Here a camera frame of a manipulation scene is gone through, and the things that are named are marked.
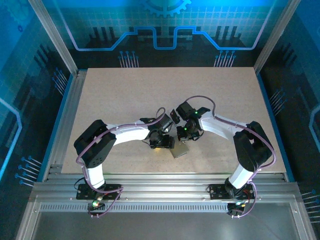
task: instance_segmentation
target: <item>wooden tabletop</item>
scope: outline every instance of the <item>wooden tabletop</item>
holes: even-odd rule
[[[264,172],[285,172],[282,156],[252,67],[89,68],[62,168],[81,173],[75,140],[95,120],[106,124],[153,118],[159,107],[167,114],[193,95],[216,103],[215,113],[239,122],[259,122],[277,153],[277,162]],[[206,99],[192,99],[196,109],[212,108]],[[188,141],[189,153],[174,159],[168,149],[150,149],[141,141],[112,148],[104,173],[232,173],[238,165],[235,146],[211,132]]]

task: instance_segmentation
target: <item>gear graphic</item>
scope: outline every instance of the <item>gear graphic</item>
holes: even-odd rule
[[[28,0],[1,0],[0,4],[3,4],[11,17],[21,24],[29,16],[29,3]]]
[[[181,10],[186,10],[186,5],[191,4],[191,0],[140,0],[140,3],[150,14],[166,18],[168,15],[173,17],[174,14],[180,14]]]

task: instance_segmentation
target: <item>circuit pattern graphic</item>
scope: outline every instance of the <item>circuit pattern graphic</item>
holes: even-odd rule
[[[29,16],[29,3],[27,0],[0,0],[0,6],[5,6],[11,17],[21,24]]]
[[[174,14],[180,14],[181,10],[186,10],[187,4],[191,4],[191,0],[140,0],[145,10],[149,10],[150,14],[156,14],[157,17],[167,16],[173,17]]]

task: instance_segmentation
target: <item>beige work surface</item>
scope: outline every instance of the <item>beige work surface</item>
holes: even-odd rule
[[[167,114],[193,95],[216,103],[215,113],[250,123],[259,122],[277,153],[265,172],[285,172],[272,124],[252,67],[90,68],[82,89],[63,173],[81,173],[73,144],[95,120],[125,124]],[[212,108],[206,99],[192,99],[196,109]],[[188,141],[189,153],[174,159],[168,149],[150,149],[141,141],[116,145],[103,163],[104,173],[232,173],[238,164],[235,146],[211,132]]]

